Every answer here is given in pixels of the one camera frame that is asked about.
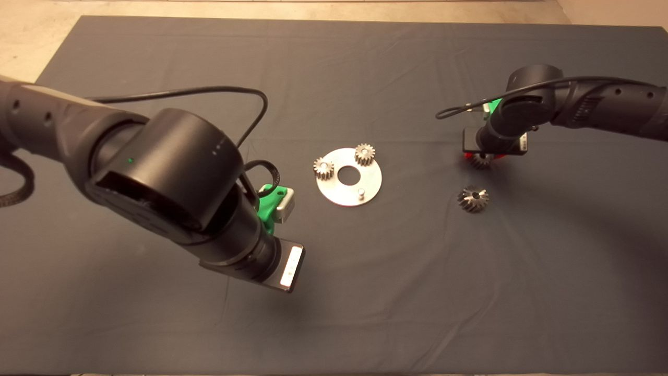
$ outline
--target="floor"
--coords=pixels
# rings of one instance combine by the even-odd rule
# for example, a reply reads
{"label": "floor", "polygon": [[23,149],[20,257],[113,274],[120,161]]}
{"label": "floor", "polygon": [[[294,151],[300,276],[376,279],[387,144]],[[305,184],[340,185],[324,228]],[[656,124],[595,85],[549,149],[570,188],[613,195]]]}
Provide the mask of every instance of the floor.
{"label": "floor", "polygon": [[[606,23],[584,17],[573,0],[564,0],[577,23]],[[478,23],[571,23],[557,0],[528,2],[424,3],[267,3],[179,1],[0,0],[0,74],[34,81],[80,15],[151,15],[253,19],[420,21]],[[615,24],[642,24],[642,20]]]}

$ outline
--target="black cable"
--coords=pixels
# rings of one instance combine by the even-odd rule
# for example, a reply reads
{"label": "black cable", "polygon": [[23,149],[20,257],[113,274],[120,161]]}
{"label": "black cable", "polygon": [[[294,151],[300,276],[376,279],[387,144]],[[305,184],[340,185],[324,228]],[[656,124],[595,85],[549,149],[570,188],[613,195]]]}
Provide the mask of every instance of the black cable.
{"label": "black cable", "polygon": [[28,164],[11,153],[0,152],[0,166],[19,173],[25,181],[23,186],[16,191],[0,195],[0,207],[16,205],[25,201],[33,194],[35,190],[35,173],[33,173]]}
{"label": "black cable", "polygon": [[188,96],[195,94],[205,94],[205,93],[241,93],[241,94],[252,94],[258,96],[262,99],[262,110],[255,118],[253,123],[246,129],[244,134],[241,135],[239,141],[236,142],[236,147],[240,147],[241,144],[246,140],[248,135],[255,129],[257,124],[262,120],[267,112],[267,107],[269,107],[269,99],[264,92],[261,92],[257,89],[242,88],[240,86],[201,86],[197,88],[187,88],[187,89],[175,89],[167,90],[164,92],[152,92],[152,93],[143,93],[143,94],[132,94],[132,95],[123,95],[123,96],[98,96],[86,98],[88,100],[93,100],[99,103],[126,103],[126,102],[139,102],[143,100],[155,100],[155,99],[164,99],[172,98],[175,96]]}
{"label": "black cable", "polygon": [[269,189],[265,189],[264,191],[257,193],[257,196],[262,198],[269,196],[274,190],[276,190],[276,188],[281,183],[281,174],[279,173],[279,170],[276,168],[276,166],[274,166],[273,163],[265,161],[263,159],[258,159],[255,161],[248,162],[247,164],[244,165],[244,170],[248,171],[258,166],[266,168],[271,173],[271,178],[273,180],[271,183],[271,187],[269,187]]}
{"label": "black cable", "polygon": [[577,76],[577,77],[564,77],[564,78],[555,78],[554,80],[547,80],[543,82],[538,82],[535,84],[523,86],[521,88],[513,89],[510,91],[507,91],[501,95],[497,95],[492,98],[485,98],[483,100],[480,100],[476,103],[471,103],[467,104],[465,106],[457,106],[457,107],[449,107],[446,108],[445,110],[441,110],[436,113],[436,118],[439,120],[449,118],[451,116],[455,116],[457,114],[461,114],[464,111],[470,110],[475,107],[482,106],[485,103],[489,103],[493,100],[497,99],[502,99],[507,96],[519,94],[522,92],[528,92],[531,90],[535,89],[540,89],[544,88],[547,86],[555,85],[555,84],[562,84],[565,82],[586,82],[586,81],[602,81],[602,82],[609,82],[609,83],[618,83],[618,84],[633,84],[633,85],[647,85],[647,86],[654,86],[654,84],[648,84],[646,82],[642,81],[636,81],[636,80],[628,80],[626,78],[618,78],[618,77],[605,77],[605,76]]}

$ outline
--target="plate hole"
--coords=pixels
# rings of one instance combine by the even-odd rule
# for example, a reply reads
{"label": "plate hole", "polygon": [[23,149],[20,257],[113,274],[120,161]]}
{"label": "plate hole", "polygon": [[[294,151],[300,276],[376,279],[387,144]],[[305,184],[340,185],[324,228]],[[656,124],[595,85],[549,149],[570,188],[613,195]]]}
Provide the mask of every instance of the plate hole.
{"label": "plate hole", "polygon": [[359,171],[352,166],[341,167],[337,174],[339,181],[346,185],[355,185],[359,181]]}

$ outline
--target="white label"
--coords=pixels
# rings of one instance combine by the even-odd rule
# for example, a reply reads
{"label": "white label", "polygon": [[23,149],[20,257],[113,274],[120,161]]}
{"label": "white label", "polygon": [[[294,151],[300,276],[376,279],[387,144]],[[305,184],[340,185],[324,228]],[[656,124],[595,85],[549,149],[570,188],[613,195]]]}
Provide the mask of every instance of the white label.
{"label": "white label", "polygon": [[290,287],[292,285],[292,280],[295,277],[295,272],[297,271],[297,266],[299,265],[301,252],[303,250],[304,249],[301,247],[294,246],[290,251],[288,262],[285,264],[285,270],[283,270],[283,276],[281,277],[282,286]]}
{"label": "white label", "polygon": [[526,136],[526,133],[524,133],[522,135],[522,137],[520,137],[520,150],[521,151],[526,151],[528,149],[527,146],[528,146],[527,145],[527,136]]}

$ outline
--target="mounting screw hole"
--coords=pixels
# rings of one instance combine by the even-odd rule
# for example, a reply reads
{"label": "mounting screw hole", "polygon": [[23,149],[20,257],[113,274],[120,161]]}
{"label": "mounting screw hole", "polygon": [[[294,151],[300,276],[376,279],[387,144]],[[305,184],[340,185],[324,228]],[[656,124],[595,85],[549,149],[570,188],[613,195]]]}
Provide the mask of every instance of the mounting screw hole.
{"label": "mounting screw hole", "polygon": [[51,115],[50,112],[47,112],[46,115],[44,115],[44,126],[52,126],[53,125],[53,115]]}

